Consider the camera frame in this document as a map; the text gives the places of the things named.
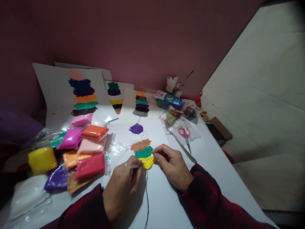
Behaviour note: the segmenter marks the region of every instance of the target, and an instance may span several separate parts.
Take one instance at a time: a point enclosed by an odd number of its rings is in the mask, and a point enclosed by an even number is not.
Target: right hand
[[[194,177],[188,170],[181,152],[162,144],[156,147],[152,154],[153,162],[159,164],[172,184],[181,192],[185,192]]]
[[[137,164],[137,169],[131,169],[126,164]],[[132,202],[140,182],[143,163],[134,155],[126,163],[114,168],[112,176],[103,192],[103,202],[106,215],[110,222],[118,217]]]

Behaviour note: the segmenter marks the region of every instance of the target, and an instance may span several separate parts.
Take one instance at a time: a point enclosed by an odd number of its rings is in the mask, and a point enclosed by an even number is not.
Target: white wall
[[[203,89],[202,108],[234,138],[236,162],[305,162],[305,28],[296,2],[261,7]]]

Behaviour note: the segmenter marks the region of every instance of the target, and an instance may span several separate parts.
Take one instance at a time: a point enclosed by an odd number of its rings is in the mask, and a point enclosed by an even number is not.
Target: scissors
[[[190,130],[188,128],[179,128],[178,132],[182,137],[184,137],[186,144],[188,146],[188,149],[190,150],[190,154],[192,154],[191,148],[190,148],[190,143],[188,142],[188,138],[191,136]]]

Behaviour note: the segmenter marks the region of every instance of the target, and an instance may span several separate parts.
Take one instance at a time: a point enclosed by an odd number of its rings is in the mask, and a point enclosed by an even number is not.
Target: black wire
[[[146,229],[146,227],[147,227],[147,223],[148,223],[148,215],[149,215],[149,204],[148,204],[148,194],[147,194],[147,180],[148,180],[148,170],[147,170],[147,178],[146,178],[147,219],[146,219],[146,224],[145,224],[144,229]]]

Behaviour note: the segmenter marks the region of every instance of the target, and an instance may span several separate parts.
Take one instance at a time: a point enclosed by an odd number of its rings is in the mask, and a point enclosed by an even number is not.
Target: red plaid shirt
[[[242,207],[228,201],[215,179],[200,165],[195,164],[191,173],[194,180],[188,190],[178,196],[194,228],[274,228],[256,221]],[[102,193],[99,184],[43,228],[111,228]]]

